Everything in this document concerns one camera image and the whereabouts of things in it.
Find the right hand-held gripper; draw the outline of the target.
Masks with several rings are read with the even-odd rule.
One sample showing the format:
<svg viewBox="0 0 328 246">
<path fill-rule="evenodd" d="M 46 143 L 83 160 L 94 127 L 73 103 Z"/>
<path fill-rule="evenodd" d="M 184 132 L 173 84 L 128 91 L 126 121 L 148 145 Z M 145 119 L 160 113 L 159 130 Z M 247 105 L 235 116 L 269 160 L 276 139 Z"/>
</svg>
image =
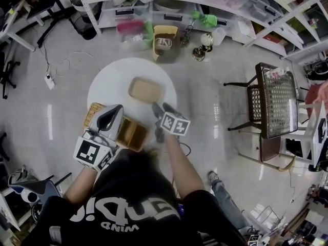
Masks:
<svg viewBox="0 0 328 246">
<path fill-rule="evenodd" d="M 190 125 L 190 120 L 177 112 L 168 103 L 163 102 L 162 108 L 153 102 L 151 108 L 157 122 L 155 123 L 155 138 L 158 143 L 164 142 L 164 134 L 170 133 L 177 137 L 185 136 Z"/>
</svg>

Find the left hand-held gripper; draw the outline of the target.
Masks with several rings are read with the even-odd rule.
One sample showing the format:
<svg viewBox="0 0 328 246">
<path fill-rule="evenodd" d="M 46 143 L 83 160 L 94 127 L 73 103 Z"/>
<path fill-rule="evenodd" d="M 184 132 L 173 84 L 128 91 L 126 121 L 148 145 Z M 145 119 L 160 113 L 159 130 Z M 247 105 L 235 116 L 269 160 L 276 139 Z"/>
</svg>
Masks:
<svg viewBox="0 0 328 246">
<path fill-rule="evenodd" d="M 117 150 L 118 145 L 115 141 L 85 128 L 83 135 L 77 139 L 73 158 L 84 167 L 101 172 L 114 158 Z"/>
</svg>

